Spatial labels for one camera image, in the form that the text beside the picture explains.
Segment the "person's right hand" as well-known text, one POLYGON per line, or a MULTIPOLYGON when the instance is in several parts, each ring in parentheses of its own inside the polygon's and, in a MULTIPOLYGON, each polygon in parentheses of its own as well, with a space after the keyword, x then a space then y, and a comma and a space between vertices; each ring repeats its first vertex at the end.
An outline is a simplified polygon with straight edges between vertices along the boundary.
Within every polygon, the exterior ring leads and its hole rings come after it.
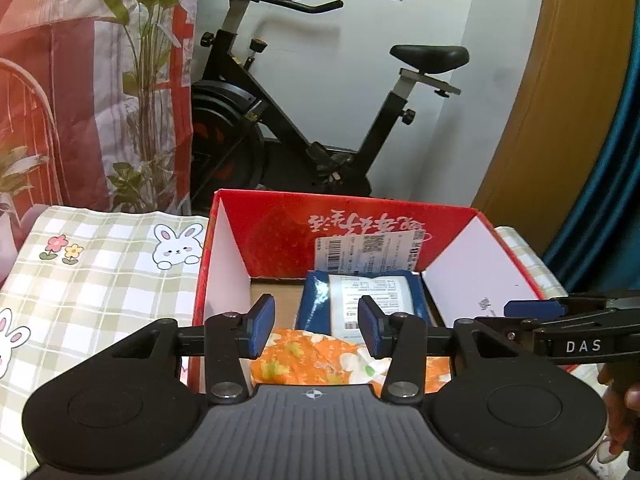
POLYGON ((634 421, 639 415, 639 384, 634 382, 624 393, 615 390, 616 381, 608 364, 599 370, 598 381, 606 385, 603 402, 608 411, 608 452, 620 455, 634 432, 634 421))

